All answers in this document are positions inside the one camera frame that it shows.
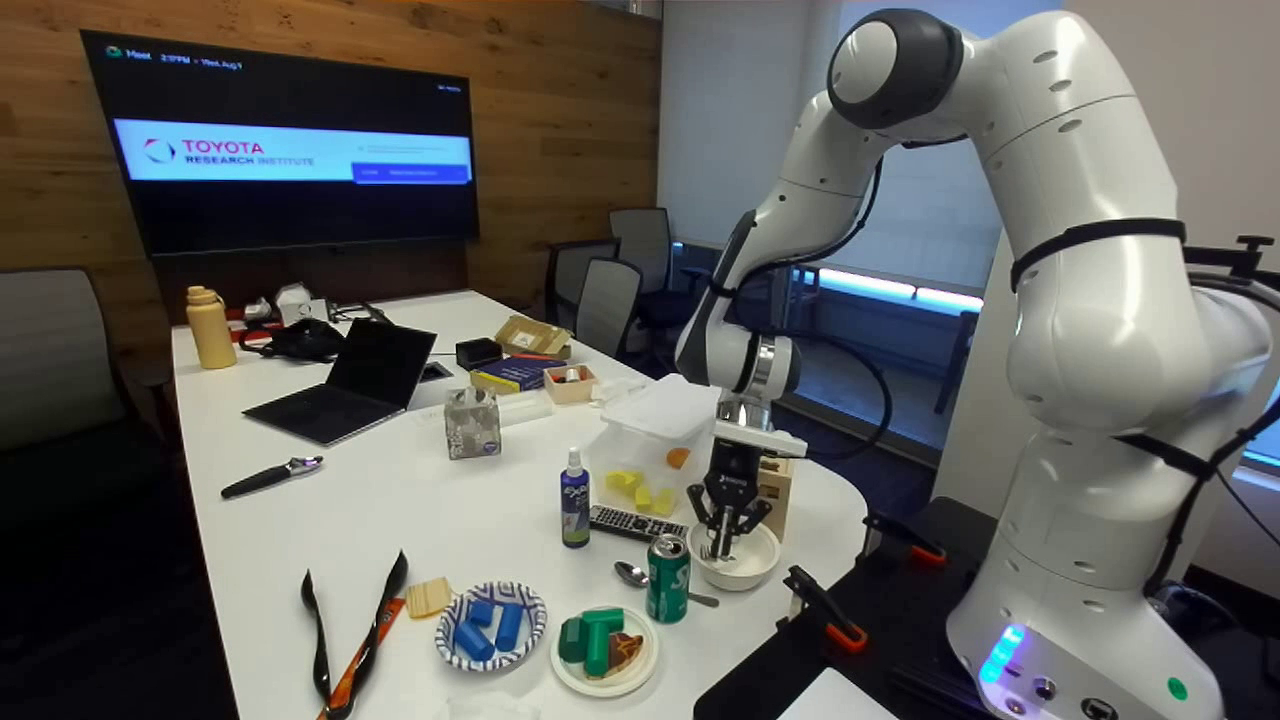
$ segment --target wooden wall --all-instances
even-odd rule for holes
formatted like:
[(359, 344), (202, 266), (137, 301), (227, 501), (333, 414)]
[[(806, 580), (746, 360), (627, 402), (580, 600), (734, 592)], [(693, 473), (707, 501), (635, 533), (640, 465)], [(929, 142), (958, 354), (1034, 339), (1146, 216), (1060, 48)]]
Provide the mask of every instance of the wooden wall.
[[(480, 242), (463, 270), (527, 312), (543, 281), (542, 242), (606, 237), (609, 208), (654, 202), (654, 18), (588, 0), (6, 0), (0, 270), (94, 266), (122, 354), (152, 367), (163, 367), (168, 315), (79, 26), (472, 77)], [(418, 277), (395, 253), (370, 253), (363, 266), (370, 289), (381, 270), (395, 284)]]

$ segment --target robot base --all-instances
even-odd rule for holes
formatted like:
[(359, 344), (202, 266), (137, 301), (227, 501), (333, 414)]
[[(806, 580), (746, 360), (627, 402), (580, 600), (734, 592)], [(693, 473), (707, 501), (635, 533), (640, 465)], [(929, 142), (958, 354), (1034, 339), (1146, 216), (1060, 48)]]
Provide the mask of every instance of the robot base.
[(1146, 594), (1065, 585), (1016, 557), (1002, 533), (949, 615), (949, 643), (995, 716), (1224, 716), (1215, 676)]

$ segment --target white table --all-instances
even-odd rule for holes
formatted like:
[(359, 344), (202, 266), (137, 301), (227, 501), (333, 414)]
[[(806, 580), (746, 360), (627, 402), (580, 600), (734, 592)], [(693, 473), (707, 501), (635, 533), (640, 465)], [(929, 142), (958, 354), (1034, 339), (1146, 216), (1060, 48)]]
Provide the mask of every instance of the white table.
[[(511, 307), (446, 291), (381, 304), (395, 325), (436, 333), (436, 360), (452, 364), (452, 344), (491, 334)], [(640, 385), (640, 374), (591, 346), (576, 346), (606, 385)], [(480, 580), (517, 580), (543, 594), (547, 636), (532, 660), (509, 676), (462, 676), (436, 657), (436, 621), (399, 615), (381, 643), (378, 670), (363, 683), (359, 720), (431, 720), (455, 700), (503, 693), (543, 720), (576, 716), (693, 716), (693, 705), (729, 669), (738, 669), (778, 621), (791, 607), (782, 585), (790, 563), (806, 563), (822, 585), (842, 580), (864, 545), (864, 494), (826, 473), (796, 465), (785, 569), (747, 594), (723, 594), (721, 607), (689, 604), (681, 623), (662, 623), (658, 676), (621, 700), (574, 695), (547, 669), (563, 615), (646, 594), (613, 575), (613, 560), (640, 560), (646, 545), (597, 533), (588, 549), (560, 545), (558, 475), (574, 442), (588, 442), (606, 423), (597, 402), (569, 402), (543, 421), (503, 429), (503, 453), (487, 460), (447, 460), (446, 396), (452, 378), (419, 385), (410, 411), (340, 438), (304, 442), (246, 421), (242, 411), (322, 385), (326, 364), (297, 367), (242, 354), (235, 367), (202, 373), (191, 333), (174, 333), (174, 367), (182, 433), (191, 475), (195, 522), (209, 560), (214, 604), (227, 651), (231, 693), (246, 720), (316, 716), (311, 623), (301, 604), (301, 580), (311, 570), (326, 604), (327, 662), (340, 676), (374, 623), (383, 570), (395, 550), (410, 557), (410, 585), (447, 575), (455, 592)], [(326, 453), (326, 473), (224, 504), (219, 489), (279, 465), (286, 455)]]

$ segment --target remote control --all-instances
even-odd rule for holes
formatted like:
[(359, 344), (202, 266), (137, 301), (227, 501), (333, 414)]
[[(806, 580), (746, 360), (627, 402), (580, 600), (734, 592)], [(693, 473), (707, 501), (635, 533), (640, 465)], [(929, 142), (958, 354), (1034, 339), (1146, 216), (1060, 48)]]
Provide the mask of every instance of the remote control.
[(601, 507), (601, 504), (591, 504), (591, 529), (613, 533), (613, 534), (632, 534), (640, 545), (654, 545), (662, 533), (675, 533), (684, 540), (684, 522), (666, 522), (654, 517), (632, 517), (632, 510)]

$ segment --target spoon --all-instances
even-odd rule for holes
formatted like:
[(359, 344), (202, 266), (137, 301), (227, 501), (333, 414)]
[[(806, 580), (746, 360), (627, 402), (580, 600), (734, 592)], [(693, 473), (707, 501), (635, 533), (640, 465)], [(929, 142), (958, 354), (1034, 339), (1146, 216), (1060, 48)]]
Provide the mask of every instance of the spoon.
[[(616, 575), (621, 575), (626, 585), (648, 587), (648, 569), (627, 563), (627, 560), (616, 560), (613, 569), (616, 569)], [(689, 600), (707, 604), (707, 607), (721, 607), (721, 594), (689, 592)]]

